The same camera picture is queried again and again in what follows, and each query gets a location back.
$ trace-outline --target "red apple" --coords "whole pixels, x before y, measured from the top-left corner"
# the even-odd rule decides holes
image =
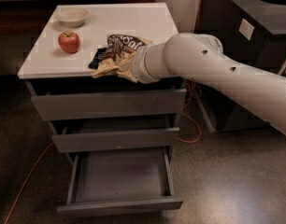
[[[79,50],[79,36],[70,31],[63,32],[58,37],[61,49],[67,53],[76,53]]]

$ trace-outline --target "white bowl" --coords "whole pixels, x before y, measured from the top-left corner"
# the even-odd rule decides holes
[[[87,17],[88,11],[85,9],[70,9],[56,14],[56,19],[67,27],[81,26]]]

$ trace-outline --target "gray floor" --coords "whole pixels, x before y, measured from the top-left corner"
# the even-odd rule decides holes
[[[179,210],[112,217],[61,218],[71,174],[52,147],[36,167],[8,223],[286,224],[286,137],[272,128],[210,133],[196,102],[185,110],[202,127],[194,145],[178,142],[171,162]],[[183,138],[195,128],[182,119]],[[51,142],[23,83],[0,78],[0,223],[28,172]]]

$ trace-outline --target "white robotic arm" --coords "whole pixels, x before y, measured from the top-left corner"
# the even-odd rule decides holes
[[[183,77],[205,84],[286,134],[286,77],[231,60],[214,36],[178,34],[143,47],[131,70],[142,83]]]

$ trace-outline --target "power outlet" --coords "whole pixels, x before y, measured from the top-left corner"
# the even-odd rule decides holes
[[[238,31],[243,34],[248,40],[250,40],[254,31],[254,26],[252,26],[250,23],[243,19],[240,23]]]

